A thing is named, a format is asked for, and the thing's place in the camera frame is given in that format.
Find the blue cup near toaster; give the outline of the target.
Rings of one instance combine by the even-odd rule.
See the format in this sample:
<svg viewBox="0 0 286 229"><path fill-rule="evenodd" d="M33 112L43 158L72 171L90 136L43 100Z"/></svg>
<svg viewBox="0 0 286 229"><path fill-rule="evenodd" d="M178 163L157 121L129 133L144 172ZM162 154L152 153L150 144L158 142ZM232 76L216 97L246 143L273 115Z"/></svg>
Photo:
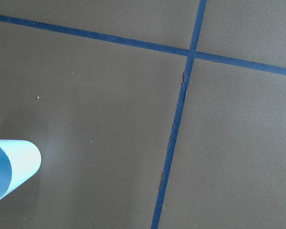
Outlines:
<svg viewBox="0 0 286 229"><path fill-rule="evenodd" d="M25 140L0 139L0 200L31 178L41 166L41 153Z"/></svg>

